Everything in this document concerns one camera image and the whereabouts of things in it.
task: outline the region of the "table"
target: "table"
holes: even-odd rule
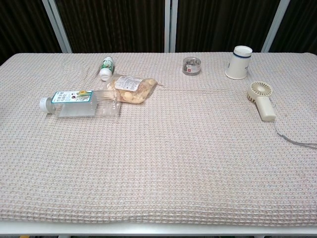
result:
[[[162,86],[142,105],[122,105],[117,119],[55,119],[40,112],[39,100],[55,91],[100,89],[99,66],[107,55],[116,72],[153,77]],[[199,75],[182,73],[187,56],[202,60]],[[316,234],[317,151],[278,136],[246,92],[253,81],[269,83],[277,129],[316,142],[317,57],[254,53],[248,76],[232,80],[224,75],[230,56],[10,58],[0,67],[2,225],[304,226]]]

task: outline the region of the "snack bag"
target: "snack bag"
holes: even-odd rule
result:
[[[133,76],[114,74],[107,84],[110,90],[119,92],[119,101],[139,104],[153,92],[157,81],[152,78],[140,79]]]

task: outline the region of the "bottle cap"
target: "bottle cap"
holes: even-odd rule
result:
[[[50,113],[49,110],[48,110],[48,108],[46,107],[46,102],[47,102],[48,100],[50,100],[50,98],[42,98],[42,99],[40,100],[40,109],[41,109],[41,111],[44,112],[44,113]]]
[[[101,76],[102,81],[107,81],[112,76],[112,72],[108,68],[102,68],[99,75]]]

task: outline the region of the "small white bottle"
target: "small white bottle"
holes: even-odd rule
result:
[[[40,109],[57,118],[117,117],[120,102],[114,90],[56,92],[53,97],[42,98]]]
[[[113,58],[108,56],[104,59],[103,64],[101,65],[101,69],[99,75],[101,76],[102,81],[107,81],[113,74],[114,63]]]

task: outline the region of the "white cup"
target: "white cup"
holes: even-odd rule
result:
[[[243,79],[247,76],[252,49],[247,46],[236,46],[225,72],[232,79]]]

